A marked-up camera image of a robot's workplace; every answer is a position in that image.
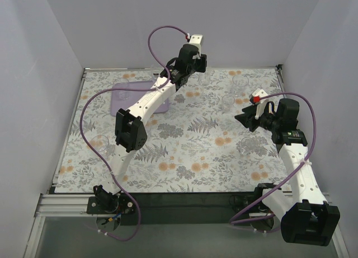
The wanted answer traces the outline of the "clear plain drinking glass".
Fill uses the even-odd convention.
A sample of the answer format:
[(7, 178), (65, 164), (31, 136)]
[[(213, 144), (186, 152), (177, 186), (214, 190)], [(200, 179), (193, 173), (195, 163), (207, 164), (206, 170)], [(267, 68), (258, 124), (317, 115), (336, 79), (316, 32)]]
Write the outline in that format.
[(203, 86), (203, 87), (206, 87), (210, 84), (211, 82), (211, 71), (210, 70), (207, 70), (206, 72), (204, 73), (199, 73), (198, 74), (198, 84), (200, 86)]

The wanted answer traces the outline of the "clear faceted tumbler glass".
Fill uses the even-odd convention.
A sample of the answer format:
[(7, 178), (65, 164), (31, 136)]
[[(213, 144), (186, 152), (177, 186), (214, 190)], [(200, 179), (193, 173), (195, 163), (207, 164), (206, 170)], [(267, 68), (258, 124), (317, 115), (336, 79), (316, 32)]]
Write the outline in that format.
[(114, 88), (123, 88), (123, 90), (116, 90), (114, 95), (118, 100), (127, 100), (130, 96), (130, 91), (128, 91), (130, 87), (129, 80), (126, 78), (119, 78), (114, 83)]

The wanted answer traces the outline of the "clear champagne flute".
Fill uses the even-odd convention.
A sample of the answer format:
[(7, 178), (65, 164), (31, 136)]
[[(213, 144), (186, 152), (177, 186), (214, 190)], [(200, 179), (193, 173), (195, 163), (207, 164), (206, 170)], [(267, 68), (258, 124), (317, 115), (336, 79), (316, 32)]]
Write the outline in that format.
[(151, 80), (154, 83), (153, 87), (154, 88), (159, 88), (160, 85), (162, 84), (162, 70), (161, 69), (152, 69), (150, 72), (151, 75)]

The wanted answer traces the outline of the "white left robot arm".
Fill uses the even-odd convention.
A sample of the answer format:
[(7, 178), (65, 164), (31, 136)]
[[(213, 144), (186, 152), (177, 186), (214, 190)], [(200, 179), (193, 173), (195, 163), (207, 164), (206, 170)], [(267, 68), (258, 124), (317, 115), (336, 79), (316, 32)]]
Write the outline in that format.
[(120, 188), (117, 182), (125, 175), (133, 155), (140, 150), (147, 141), (145, 124), (154, 112), (169, 97), (183, 87), (189, 77), (195, 72), (206, 71), (206, 55), (201, 53), (199, 36), (181, 48), (177, 58), (168, 62), (168, 72), (162, 71), (161, 76), (153, 85), (154, 90), (144, 94), (127, 110), (119, 109), (116, 114), (115, 136), (116, 147), (110, 167), (110, 177), (99, 186), (94, 187), (97, 204), (102, 210), (112, 213), (119, 206), (116, 194)]

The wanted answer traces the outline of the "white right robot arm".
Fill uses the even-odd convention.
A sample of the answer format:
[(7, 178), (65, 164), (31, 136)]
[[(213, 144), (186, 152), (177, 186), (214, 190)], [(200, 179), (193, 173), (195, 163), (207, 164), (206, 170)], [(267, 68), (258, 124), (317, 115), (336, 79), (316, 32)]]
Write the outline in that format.
[(242, 109), (235, 119), (251, 132), (258, 127), (271, 132), (293, 195), (289, 201), (280, 185), (262, 184), (258, 187), (259, 200), (280, 221), (285, 242), (327, 246), (340, 220), (340, 211), (337, 206), (329, 205), (315, 179), (306, 137), (297, 128), (299, 103), (282, 98), (273, 107), (271, 102), (262, 102), (259, 97), (253, 100), (255, 104)]

